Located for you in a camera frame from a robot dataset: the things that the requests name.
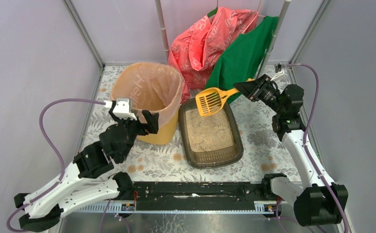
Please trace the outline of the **yellow litter scoop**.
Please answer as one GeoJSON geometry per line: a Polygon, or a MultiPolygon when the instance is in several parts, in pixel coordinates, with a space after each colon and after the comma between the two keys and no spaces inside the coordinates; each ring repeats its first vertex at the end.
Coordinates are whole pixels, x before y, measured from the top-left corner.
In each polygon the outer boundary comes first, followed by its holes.
{"type": "Polygon", "coordinates": [[[228,98],[237,93],[239,91],[236,88],[223,91],[216,87],[199,92],[195,96],[195,102],[200,116],[207,117],[216,114],[223,108],[228,98]]]}

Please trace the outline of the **grey translucent litter box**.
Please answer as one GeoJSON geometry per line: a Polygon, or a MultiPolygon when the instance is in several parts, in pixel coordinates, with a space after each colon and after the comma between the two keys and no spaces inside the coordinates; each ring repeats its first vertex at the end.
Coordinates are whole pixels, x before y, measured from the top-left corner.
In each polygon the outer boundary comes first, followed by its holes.
{"type": "Polygon", "coordinates": [[[226,113],[230,123],[234,145],[225,149],[206,152],[194,152],[190,147],[186,126],[186,111],[191,109],[197,109],[195,99],[189,99],[184,102],[179,108],[178,116],[179,131],[187,162],[194,168],[205,169],[226,166],[240,160],[243,156],[244,148],[230,105],[226,103],[221,110],[226,113]]]}

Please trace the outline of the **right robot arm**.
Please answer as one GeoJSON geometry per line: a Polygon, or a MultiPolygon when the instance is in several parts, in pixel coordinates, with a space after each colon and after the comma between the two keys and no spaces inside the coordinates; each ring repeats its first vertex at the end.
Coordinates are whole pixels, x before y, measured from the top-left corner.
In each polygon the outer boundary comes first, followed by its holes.
{"type": "Polygon", "coordinates": [[[265,175],[263,182],[268,186],[268,194],[292,205],[296,220],[303,227],[341,223],[348,191],[327,174],[308,140],[299,114],[303,88],[289,84],[280,92],[267,75],[233,86],[252,102],[260,100],[275,111],[273,131],[290,153],[301,177],[303,186],[298,187],[284,174],[265,175]]]}

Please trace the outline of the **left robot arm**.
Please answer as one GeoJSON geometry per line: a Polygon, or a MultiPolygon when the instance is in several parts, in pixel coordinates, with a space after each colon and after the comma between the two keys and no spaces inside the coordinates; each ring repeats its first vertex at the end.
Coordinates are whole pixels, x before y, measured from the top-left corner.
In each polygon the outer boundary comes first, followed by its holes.
{"type": "Polygon", "coordinates": [[[25,212],[18,220],[20,231],[39,233],[82,207],[101,200],[132,197],[135,188],[126,172],[118,172],[95,186],[85,188],[85,185],[112,171],[115,164],[123,163],[137,136],[158,132],[159,114],[148,110],[143,110],[142,114],[146,123],[138,118],[119,118],[111,112],[115,124],[101,133],[98,141],[78,153],[62,176],[30,194],[17,194],[15,206],[25,212]]]}

